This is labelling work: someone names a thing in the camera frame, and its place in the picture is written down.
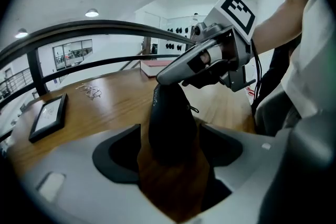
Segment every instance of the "red book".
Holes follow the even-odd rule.
[[[140,61],[140,68],[148,77],[155,77],[162,69],[164,69],[171,62],[172,60]]]

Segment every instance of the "person's arm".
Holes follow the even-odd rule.
[[[279,47],[301,33],[307,1],[285,0],[270,18],[256,27],[253,41],[258,54]]]

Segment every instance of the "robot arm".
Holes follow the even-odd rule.
[[[251,36],[255,15],[242,0],[219,0],[202,23],[194,27],[196,45],[180,55],[157,76],[162,85],[185,81],[197,88],[220,82],[234,92],[252,83],[246,81],[245,66],[253,55]],[[234,56],[223,58],[220,46],[233,40]],[[209,63],[201,60],[208,53]]]

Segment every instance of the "wooden table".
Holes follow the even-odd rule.
[[[81,83],[99,86],[102,95],[90,100],[76,90]],[[141,150],[138,154],[141,190],[161,211],[175,221],[184,221],[201,211],[209,164],[195,140],[192,155],[184,163],[165,166],[153,156],[148,142],[148,124],[155,79],[139,69],[120,71],[77,82],[41,97],[21,115],[14,130],[14,144],[8,149],[18,176],[22,176],[56,146],[109,129],[141,124]],[[194,114],[203,121],[239,131],[254,133],[251,109],[244,91],[233,93],[221,84],[196,89],[183,88]],[[65,127],[32,144],[29,131],[42,104],[67,93]]]

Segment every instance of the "black picture frame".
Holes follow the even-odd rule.
[[[61,99],[59,107],[58,107],[58,111],[57,111],[57,115],[56,115],[56,121],[50,123],[48,126],[45,126],[41,129],[38,129],[35,131],[38,119],[43,111],[43,108],[52,103],[55,102],[56,100]],[[68,95],[66,93],[64,93],[61,96],[58,96],[56,98],[53,98],[49,101],[47,101],[45,104],[43,104],[43,106],[40,109],[40,112],[38,113],[38,115],[36,116],[36,118],[34,119],[34,123],[31,127],[31,131],[30,131],[30,135],[28,140],[31,143],[35,143],[37,141],[39,141],[40,139],[46,137],[49,134],[52,134],[53,132],[61,129],[64,127],[64,121],[65,121],[65,106],[66,103],[68,101]]]

